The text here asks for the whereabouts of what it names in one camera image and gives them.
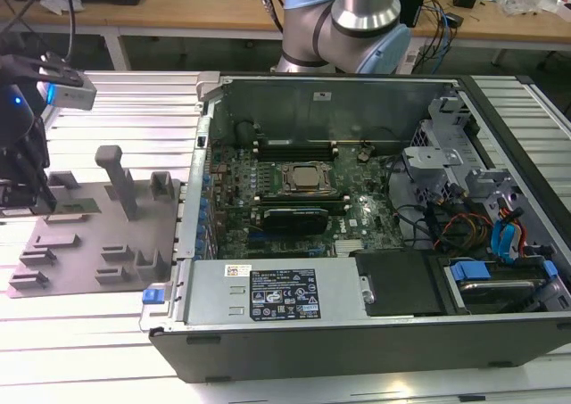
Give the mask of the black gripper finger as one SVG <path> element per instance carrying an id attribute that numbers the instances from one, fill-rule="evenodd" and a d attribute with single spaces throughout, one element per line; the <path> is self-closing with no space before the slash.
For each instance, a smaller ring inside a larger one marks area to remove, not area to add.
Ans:
<path id="1" fill-rule="evenodd" d="M 35 202 L 30 208 L 33 214 L 51 214 L 56 208 L 56 199 L 49 188 L 47 175 L 43 170 L 35 170 L 30 175 L 30 187 L 35 195 Z"/>
<path id="2" fill-rule="evenodd" d="M 24 209 L 32 205 L 32 191 L 25 185 L 1 181 L 1 208 Z"/>

